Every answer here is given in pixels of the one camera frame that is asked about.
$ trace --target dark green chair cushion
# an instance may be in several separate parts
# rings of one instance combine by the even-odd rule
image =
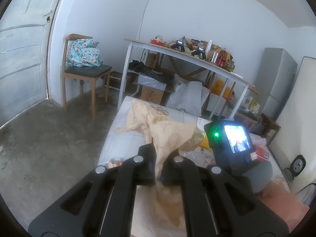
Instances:
[[[106,72],[111,70],[111,66],[108,65],[100,65],[98,67],[88,67],[88,66],[83,66],[83,67],[68,67],[65,69],[66,73],[70,74],[75,74],[75,75],[80,75],[80,76],[85,76],[85,77],[99,77],[101,75],[104,75]]]

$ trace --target display screen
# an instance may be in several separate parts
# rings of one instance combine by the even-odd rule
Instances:
[[[249,141],[242,126],[225,125],[224,129],[233,153],[250,149]]]

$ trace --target white wooden door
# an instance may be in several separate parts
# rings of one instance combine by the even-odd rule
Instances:
[[[0,20],[0,126],[47,97],[46,50],[57,2],[12,0]]]

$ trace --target floral pillow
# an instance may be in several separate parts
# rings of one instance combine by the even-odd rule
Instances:
[[[97,49],[99,43],[93,39],[78,39],[69,47],[66,57],[67,67],[98,67],[103,63],[100,55],[100,49]]]

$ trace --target black bag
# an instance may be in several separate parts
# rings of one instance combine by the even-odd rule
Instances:
[[[152,68],[146,67],[144,63],[135,60],[128,64],[128,69],[137,73],[143,73],[164,84],[170,84],[174,79],[174,76],[168,74],[157,74]]]

